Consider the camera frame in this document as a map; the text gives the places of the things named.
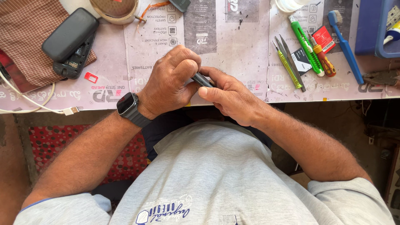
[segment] red sim card holder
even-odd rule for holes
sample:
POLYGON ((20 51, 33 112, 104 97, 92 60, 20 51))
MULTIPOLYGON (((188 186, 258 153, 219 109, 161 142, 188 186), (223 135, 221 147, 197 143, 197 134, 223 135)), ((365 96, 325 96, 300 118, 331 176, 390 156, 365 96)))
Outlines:
POLYGON ((96 84, 97 79, 99 79, 99 77, 90 72, 87 72, 85 74, 85 79, 96 84))

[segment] screwdriver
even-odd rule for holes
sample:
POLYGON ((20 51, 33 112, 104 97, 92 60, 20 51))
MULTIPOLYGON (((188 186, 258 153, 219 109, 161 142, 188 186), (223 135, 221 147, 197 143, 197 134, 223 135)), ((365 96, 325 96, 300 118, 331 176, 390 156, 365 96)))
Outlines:
POLYGON ((283 55, 283 53, 278 49, 278 46, 276 46, 275 42, 272 41, 272 43, 274 43, 276 50, 278 51, 278 55, 280 58, 280 61, 283 63, 283 66, 286 68, 286 70, 289 72, 290 77, 292 78, 292 81, 294 83, 294 86, 296 87, 296 89, 301 88, 303 85, 301 85, 299 83, 299 81, 297 80, 296 76, 293 74, 293 71, 290 69, 290 66, 288 64, 288 62, 285 59, 285 56, 283 55))
POLYGON ((333 77, 336 75, 336 69, 332 65, 332 63, 329 62, 328 58, 326 57, 324 51, 322 51, 321 45, 319 45, 315 39, 310 35, 310 33, 307 31, 308 36, 310 37, 310 42, 313 45, 313 50, 315 54, 317 54, 318 59, 321 62, 322 67, 324 68, 325 74, 328 77, 333 77))

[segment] hand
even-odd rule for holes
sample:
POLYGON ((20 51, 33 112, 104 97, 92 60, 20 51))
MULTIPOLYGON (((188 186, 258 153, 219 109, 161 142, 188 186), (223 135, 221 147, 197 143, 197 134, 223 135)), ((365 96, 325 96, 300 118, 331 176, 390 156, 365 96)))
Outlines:
POLYGON ((230 116, 238 124, 248 127, 256 123, 257 112, 268 105, 252 94, 236 78, 214 68, 202 66, 200 73, 209 76, 217 88, 201 87, 199 95, 210 101, 224 116, 230 116))
POLYGON ((144 89, 137 93, 138 111, 148 119, 186 106, 200 87, 185 82, 193 77, 201 58, 183 45, 178 45, 157 60, 144 89))

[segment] blue container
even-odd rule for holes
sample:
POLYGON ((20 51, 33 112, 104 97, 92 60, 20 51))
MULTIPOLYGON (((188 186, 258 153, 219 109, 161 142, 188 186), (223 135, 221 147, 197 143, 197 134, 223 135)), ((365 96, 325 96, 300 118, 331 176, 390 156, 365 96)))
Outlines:
POLYGON ((358 17, 356 55, 375 55, 380 58, 400 57, 400 41, 383 45, 388 12, 400 8, 400 0, 362 0, 358 17))

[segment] t-shirt sleeve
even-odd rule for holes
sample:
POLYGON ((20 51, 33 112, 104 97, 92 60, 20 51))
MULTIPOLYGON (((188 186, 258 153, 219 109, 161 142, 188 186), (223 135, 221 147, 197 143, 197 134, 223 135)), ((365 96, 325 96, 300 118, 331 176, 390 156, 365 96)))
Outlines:
POLYGON ((111 203, 108 198, 82 193, 34 203, 22 209, 14 225, 106 225, 111 219, 110 212, 111 203))
POLYGON ((394 224, 378 190, 366 179, 308 183, 308 191, 344 224, 394 224))

